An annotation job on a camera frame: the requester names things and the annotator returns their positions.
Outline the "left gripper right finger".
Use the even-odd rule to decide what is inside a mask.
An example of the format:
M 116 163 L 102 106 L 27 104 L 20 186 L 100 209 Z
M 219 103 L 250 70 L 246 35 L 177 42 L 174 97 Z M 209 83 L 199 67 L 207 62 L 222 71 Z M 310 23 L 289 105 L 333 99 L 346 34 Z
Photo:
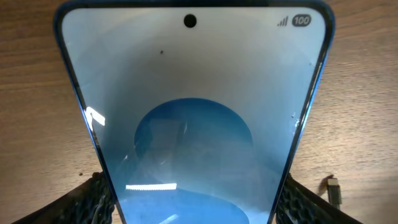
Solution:
M 322 179 L 315 194 L 288 175 L 275 210 L 276 224 L 361 224 L 340 210 L 338 179 Z

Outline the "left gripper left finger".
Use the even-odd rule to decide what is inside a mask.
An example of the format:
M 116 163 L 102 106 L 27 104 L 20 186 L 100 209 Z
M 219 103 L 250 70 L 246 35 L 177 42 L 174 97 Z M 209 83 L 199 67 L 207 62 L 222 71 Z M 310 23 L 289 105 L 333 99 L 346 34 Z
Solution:
M 102 172 L 13 224 L 111 224 L 115 201 Z

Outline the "blue Galaxy smartphone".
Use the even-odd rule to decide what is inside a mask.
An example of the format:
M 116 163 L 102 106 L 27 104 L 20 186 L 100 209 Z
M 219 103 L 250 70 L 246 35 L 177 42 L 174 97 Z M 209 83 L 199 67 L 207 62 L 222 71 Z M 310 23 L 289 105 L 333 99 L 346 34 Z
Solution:
M 53 30 L 123 223 L 272 221 L 329 5 L 68 1 Z

